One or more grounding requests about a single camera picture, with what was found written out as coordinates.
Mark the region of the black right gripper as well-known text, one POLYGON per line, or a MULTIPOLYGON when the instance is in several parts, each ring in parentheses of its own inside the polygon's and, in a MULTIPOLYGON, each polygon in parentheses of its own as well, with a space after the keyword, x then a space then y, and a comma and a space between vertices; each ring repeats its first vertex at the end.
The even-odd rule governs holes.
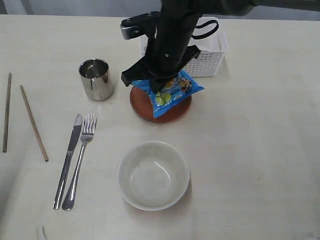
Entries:
POLYGON ((149 80, 151 90, 157 93, 192 59, 198 58, 199 48, 188 44, 200 16, 192 0, 163 0, 155 40, 148 44, 145 58, 121 73, 124 85, 149 80))

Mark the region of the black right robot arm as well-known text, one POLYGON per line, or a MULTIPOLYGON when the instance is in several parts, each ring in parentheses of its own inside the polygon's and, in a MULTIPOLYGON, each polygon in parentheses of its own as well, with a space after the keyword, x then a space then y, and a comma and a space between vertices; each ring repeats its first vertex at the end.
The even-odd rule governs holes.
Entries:
POLYGON ((307 11, 319 11, 318 0, 163 0, 160 11, 151 11, 124 19, 121 32, 126 40, 147 36, 144 56, 121 73, 125 86, 147 80, 154 93, 193 59, 200 50, 189 46, 190 39, 203 39, 213 31, 194 35, 203 15, 244 16, 255 6, 267 6, 307 11))

